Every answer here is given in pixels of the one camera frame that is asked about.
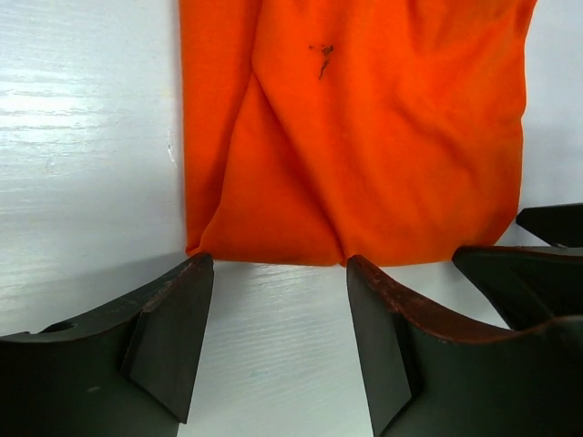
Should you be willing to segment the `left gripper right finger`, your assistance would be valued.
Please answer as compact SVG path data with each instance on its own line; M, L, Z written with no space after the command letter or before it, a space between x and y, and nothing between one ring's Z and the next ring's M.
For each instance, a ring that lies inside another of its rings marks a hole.
M526 330L470 319L368 259L347 291L376 436L579 436L582 319Z

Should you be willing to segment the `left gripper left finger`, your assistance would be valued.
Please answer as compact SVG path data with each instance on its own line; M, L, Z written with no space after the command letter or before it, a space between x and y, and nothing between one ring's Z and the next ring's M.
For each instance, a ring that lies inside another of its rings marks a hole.
M174 436L189 417L212 257L38 333L1 339L4 436Z

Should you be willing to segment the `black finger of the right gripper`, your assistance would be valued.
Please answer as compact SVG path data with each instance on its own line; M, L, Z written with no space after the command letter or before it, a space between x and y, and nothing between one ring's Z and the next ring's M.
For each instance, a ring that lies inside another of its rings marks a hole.
M582 249L462 247L453 263L512 330L582 314Z
M522 209L516 224L553 247L581 248L581 203Z

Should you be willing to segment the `orange t-shirt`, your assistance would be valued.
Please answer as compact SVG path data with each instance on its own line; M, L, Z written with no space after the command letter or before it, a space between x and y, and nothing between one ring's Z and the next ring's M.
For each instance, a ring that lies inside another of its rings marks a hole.
M496 243L535 7L180 2L187 253L399 266Z

